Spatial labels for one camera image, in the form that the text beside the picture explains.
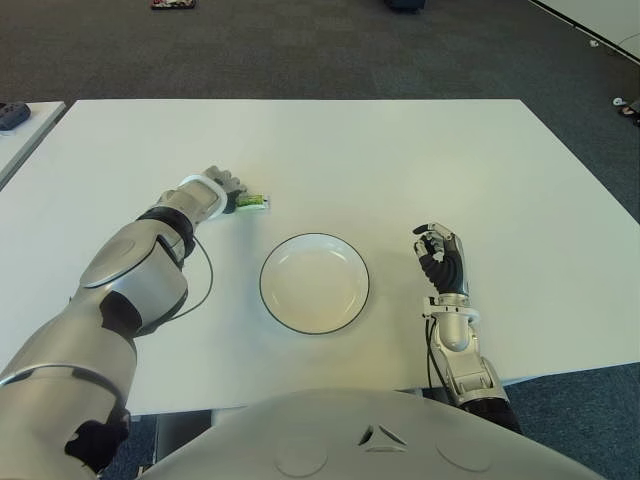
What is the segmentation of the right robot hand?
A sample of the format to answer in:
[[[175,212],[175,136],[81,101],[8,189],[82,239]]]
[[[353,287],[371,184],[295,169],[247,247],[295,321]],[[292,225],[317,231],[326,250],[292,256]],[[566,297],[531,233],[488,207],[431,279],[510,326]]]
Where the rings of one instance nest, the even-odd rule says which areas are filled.
[[[417,237],[414,252],[427,279],[440,295],[468,297],[464,250],[460,238],[440,223],[427,223],[413,229]]]

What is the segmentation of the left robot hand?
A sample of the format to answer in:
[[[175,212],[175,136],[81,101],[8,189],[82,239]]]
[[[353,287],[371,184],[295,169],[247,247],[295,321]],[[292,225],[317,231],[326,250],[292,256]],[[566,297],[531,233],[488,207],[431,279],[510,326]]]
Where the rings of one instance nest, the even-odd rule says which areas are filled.
[[[217,200],[214,205],[221,214],[234,213],[237,200],[247,193],[246,186],[229,170],[220,170],[212,166],[204,171],[204,176],[216,184],[214,193]]]

